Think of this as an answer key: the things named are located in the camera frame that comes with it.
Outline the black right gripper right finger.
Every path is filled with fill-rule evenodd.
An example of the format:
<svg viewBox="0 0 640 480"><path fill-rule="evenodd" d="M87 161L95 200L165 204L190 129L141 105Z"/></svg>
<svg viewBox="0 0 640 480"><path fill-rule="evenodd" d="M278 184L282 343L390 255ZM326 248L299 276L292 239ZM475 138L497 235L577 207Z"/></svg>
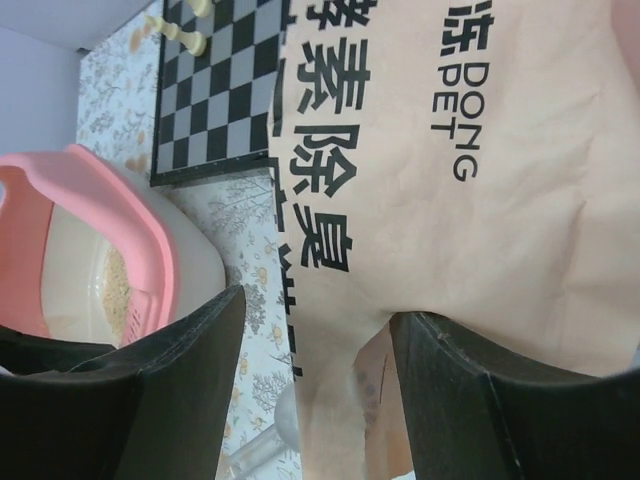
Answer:
<svg viewBox="0 0 640 480"><path fill-rule="evenodd" d="M559 369L431 313L390 332L417 478L638 477L637 370Z"/></svg>

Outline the peach cat litter bag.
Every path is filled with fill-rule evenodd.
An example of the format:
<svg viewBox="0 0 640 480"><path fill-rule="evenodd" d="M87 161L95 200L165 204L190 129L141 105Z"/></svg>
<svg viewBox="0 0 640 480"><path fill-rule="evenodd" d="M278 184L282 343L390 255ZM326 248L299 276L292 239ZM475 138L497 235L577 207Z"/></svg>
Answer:
<svg viewBox="0 0 640 480"><path fill-rule="evenodd" d="M294 1L272 105L307 479L417 470L394 316L589 377L639 347L639 5Z"/></svg>

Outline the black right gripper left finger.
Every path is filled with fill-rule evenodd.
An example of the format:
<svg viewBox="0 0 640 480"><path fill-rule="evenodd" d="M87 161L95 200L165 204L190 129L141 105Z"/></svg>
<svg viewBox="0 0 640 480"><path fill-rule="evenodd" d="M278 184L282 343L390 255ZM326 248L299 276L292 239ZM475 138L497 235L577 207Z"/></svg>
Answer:
<svg viewBox="0 0 640 480"><path fill-rule="evenodd" d="M211 479L245 321L232 286L122 348L1 331L5 479Z"/></svg>

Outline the clear plastic scoop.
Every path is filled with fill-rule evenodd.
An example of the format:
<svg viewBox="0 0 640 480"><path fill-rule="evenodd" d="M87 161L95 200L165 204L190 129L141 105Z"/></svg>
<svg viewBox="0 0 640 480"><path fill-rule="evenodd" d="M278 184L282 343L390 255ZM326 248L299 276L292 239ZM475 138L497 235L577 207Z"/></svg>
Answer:
<svg viewBox="0 0 640 480"><path fill-rule="evenodd" d="M265 463L287 450L300 452L299 426L294 385L280 394L274 423L254 439L219 462L216 479L247 479Z"/></svg>

